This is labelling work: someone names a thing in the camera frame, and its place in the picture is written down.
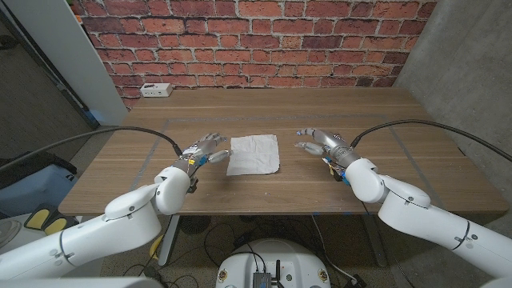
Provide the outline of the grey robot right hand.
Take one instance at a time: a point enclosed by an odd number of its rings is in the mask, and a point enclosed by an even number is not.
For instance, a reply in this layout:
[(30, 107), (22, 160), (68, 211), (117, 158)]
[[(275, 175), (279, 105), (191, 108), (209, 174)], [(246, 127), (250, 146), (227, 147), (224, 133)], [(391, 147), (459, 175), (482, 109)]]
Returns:
[(328, 157), (333, 164), (341, 168), (346, 169), (361, 158), (339, 135), (316, 128), (305, 128), (297, 134), (309, 135), (314, 142), (296, 142), (295, 147), (315, 156)]

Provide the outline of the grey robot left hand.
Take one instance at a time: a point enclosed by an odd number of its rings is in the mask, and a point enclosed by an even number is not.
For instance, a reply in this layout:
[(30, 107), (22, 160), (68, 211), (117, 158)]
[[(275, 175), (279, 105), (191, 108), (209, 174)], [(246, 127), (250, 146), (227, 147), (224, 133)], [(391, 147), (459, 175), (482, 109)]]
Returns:
[(218, 145), (226, 141), (226, 137), (220, 133), (206, 134), (197, 140), (192, 146), (185, 149), (181, 156), (173, 163), (172, 167), (184, 171), (192, 178), (196, 171), (207, 163), (218, 163), (232, 155), (231, 150), (219, 150)]

